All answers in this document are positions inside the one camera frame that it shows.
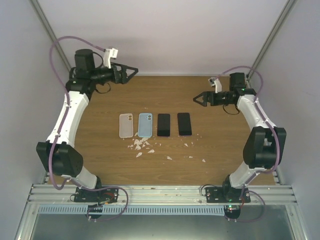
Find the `purple smartphone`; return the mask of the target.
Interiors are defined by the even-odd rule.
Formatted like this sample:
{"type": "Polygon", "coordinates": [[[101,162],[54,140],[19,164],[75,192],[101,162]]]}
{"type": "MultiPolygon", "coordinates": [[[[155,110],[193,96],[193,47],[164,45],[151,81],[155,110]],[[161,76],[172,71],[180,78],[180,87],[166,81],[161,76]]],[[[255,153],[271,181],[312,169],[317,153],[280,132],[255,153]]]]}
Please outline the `purple smartphone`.
{"type": "Polygon", "coordinates": [[[171,116],[168,113],[159,113],[157,116],[157,136],[169,137],[171,134],[171,116]]]}

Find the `pink translucent phone case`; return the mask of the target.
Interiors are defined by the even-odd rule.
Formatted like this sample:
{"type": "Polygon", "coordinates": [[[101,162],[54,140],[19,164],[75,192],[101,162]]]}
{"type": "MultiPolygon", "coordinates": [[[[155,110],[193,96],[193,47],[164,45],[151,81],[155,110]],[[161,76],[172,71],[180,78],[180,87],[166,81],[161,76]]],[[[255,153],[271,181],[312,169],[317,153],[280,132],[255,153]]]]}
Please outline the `pink translucent phone case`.
{"type": "Polygon", "coordinates": [[[131,138],[134,135],[133,114],[122,113],[119,115],[119,137],[121,139],[131,138]]]}

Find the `light blue phone case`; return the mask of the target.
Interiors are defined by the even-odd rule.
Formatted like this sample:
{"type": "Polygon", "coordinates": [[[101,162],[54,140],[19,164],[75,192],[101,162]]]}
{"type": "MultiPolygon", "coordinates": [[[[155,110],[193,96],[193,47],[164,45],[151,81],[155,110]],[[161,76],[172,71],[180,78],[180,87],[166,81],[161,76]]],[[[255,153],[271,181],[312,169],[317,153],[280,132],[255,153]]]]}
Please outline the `light blue phone case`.
{"type": "Polygon", "coordinates": [[[138,116],[138,136],[150,138],[153,134],[153,115],[151,113],[140,113],[138,116]]]}

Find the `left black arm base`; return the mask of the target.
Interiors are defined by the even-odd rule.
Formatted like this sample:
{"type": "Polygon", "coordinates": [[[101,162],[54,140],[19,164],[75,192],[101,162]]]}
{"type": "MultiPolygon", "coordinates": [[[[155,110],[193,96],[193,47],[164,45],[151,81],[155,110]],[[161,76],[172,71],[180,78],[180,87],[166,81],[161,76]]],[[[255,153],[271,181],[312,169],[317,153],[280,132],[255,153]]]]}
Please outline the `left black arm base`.
{"type": "Polygon", "coordinates": [[[74,203],[96,203],[98,205],[116,203],[118,201],[119,190],[116,188],[88,191],[76,188],[75,193],[70,196],[70,200],[74,203]]]}

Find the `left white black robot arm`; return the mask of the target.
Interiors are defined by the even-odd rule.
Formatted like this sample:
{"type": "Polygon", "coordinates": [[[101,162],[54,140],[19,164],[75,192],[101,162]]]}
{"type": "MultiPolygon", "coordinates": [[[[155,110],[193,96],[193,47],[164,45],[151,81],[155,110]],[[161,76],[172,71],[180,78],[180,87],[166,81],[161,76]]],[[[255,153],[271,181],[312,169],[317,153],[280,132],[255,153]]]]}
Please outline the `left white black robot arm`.
{"type": "Polygon", "coordinates": [[[92,202],[102,199],[103,189],[99,187],[98,177],[84,167],[82,155],[75,150],[79,123],[97,85],[126,84],[139,71],[136,67],[111,62],[118,55],[115,48],[104,51],[99,66],[95,65],[95,55],[91,49],[75,52],[75,67],[70,70],[67,83],[63,84],[65,94],[57,122],[46,141],[38,142],[36,146],[50,178],[61,176],[86,189],[85,195],[92,202]]]}

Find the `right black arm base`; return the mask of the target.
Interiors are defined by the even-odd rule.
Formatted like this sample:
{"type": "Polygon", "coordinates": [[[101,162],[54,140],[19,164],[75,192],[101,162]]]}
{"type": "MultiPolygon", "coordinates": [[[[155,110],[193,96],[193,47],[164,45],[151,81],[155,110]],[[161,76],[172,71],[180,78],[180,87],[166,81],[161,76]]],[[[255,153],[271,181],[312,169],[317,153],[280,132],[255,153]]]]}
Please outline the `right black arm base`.
{"type": "Polygon", "coordinates": [[[199,192],[206,198],[207,203],[250,203],[251,198],[249,193],[245,193],[248,189],[244,190],[233,187],[222,187],[206,184],[203,185],[199,192]]]}

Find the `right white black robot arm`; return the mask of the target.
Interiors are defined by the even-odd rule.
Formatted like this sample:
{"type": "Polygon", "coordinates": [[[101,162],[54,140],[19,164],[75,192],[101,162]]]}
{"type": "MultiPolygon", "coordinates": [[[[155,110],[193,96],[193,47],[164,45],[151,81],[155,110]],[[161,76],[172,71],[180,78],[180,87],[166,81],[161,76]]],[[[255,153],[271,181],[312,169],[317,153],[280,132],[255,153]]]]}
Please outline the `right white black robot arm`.
{"type": "Polygon", "coordinates": [[[244,73],[236,72],[229,76],[229,90],[223,91],[218,78],[210,78],[213,91],[204,91],[193,98],[195,103],[206,107],[234,105],[244,116],[250,134],[243,148],[243,161],[228,175],[220,187],[206,188],[208,202],[226,203],[249,202],[245,192],[249,184],[260,174],[275,171],[281,163],[287,132],[277,127],[262,109],[258,94],[246,84],[244,73]]]}

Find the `white debris pile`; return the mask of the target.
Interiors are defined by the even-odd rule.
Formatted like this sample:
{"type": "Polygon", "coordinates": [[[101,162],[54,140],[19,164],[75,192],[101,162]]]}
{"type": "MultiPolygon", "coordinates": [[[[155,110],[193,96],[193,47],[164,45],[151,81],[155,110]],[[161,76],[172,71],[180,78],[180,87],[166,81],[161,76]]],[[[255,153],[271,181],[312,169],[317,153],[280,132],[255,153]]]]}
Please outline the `white debris pile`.
{"type": "Polygon", "coordinates": [[[133,154],[134,158],[140,158],[144,155],[154,154],[156,145],[155,136],[139,137],[138,134],[135,134],[129,138],[126,149],[133,154]]]}

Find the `left aluminium frame post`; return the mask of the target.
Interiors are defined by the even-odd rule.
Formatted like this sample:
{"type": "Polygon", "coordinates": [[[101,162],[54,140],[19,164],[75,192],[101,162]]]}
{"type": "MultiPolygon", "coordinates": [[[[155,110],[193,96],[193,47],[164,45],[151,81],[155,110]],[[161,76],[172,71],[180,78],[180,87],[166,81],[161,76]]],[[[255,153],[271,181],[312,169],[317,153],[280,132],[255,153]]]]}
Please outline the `left aluminium frame post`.
{"type": "MultiPolygon", "coordinates": [[[[51,27],[51,24],[49,23],[49,20],[43,10],[43,8],[40,5],[40,2],[38,0],[29,0],[29,3],[31,4],[36,16],[38,17],[40,23],[42,24],[46,34],[48,35],[49,39],[53,43],[55,40],[57,40],[56,34],[54,33],[53,28],[51,27]]],[[[68,61],[61,45],[58,43],[56,45],[56,51],[62,60],[64,66],[69,71],[71,69],[71,64],[68,61]]]]}

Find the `aluminium frame post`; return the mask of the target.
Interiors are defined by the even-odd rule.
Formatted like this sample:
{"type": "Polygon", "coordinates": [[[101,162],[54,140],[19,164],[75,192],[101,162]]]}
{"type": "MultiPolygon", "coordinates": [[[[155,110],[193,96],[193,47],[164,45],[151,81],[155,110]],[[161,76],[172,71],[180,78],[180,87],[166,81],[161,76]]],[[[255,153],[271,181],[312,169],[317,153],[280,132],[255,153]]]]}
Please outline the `aluminium frame post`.
{"type": "Polygon", "coordinates": [[[273,27],[271,28],[270,33],[268,34],[266,40],[264,41],[257,57],[255,58],[252,68],[257,70],[258,66],[262,62],[264,56],[266,55],[268,49],[272,45],[273,41],[275,40],[277,34],[280,32],[283,24],[285,23],[286,19],[288,18],[289,14],[291,13],[292,9],[294,8],[297,0],[287,0],[285,2],[284,7],[282,8],[279,16],[277,17],[273,27]]]}
{"type": "MultiPolygon", "coordinates": [[[[31,4],[36,16],[38,17],[40,23],[42,24],[46,34],[48,35],[49,39],[53,43],[55,40],[57,40],[56,34],[54,33],[53,28],[51,27],[51,24],[49,23],[49,20],[43,10],[43,8],[40,5],[40,2],[38,0],[29,0],[29,3],[31,4]]],[[[68,61],[61,45],[58,43],[56,45],[56,51],[62,60],[64,66],[69,71],[71,69],[71,64],[68,61]]]]}

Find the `right aluminium frame post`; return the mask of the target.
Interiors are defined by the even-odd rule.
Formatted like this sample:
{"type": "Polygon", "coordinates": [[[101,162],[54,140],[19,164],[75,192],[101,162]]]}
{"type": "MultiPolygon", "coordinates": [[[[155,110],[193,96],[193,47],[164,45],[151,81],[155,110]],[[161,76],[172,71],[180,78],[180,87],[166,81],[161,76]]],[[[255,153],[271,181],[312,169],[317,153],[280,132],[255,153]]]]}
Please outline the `right aluminium frame post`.
{"type": "Polygon", "coordinates": [[[257,57],[255,58],[252,68],[257,70],[258,66],[262,62],[264,56],[266,55],[268,49],[272,45],[273,41],[275,40],[277,34],[280,32],[283,24],[285,23],[286,19],[288,18],[289,14],[291,13],[292,9],[294,8],[297,0],[287,0],[285,2],[284,7],[282,8],[279,16],[277,17],[273,27],[271,28],[270,33],[268,34],[266,40],[264,41],[257,57]]]}

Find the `aluminium mounting rail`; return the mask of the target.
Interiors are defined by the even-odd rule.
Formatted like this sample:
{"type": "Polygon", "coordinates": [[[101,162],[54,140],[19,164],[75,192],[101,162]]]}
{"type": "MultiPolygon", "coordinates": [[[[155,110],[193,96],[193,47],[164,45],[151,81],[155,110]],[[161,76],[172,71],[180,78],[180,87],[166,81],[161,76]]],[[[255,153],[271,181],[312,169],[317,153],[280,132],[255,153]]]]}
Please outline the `aluminium mounting rail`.
{"type": "MultiPolygon", "coordinates": [[[[123,185],[130,205],[206,205],[206,198],[196,185],[123,185]]],[[[288,185],[250,185],[267,205],[296,205],[293,189],[288,185]]],[[[62,190],[50,184],[35,184],[27,198],[29,204],[72,204],[70,196],[76,187],[66,185],[62,190]]]]}

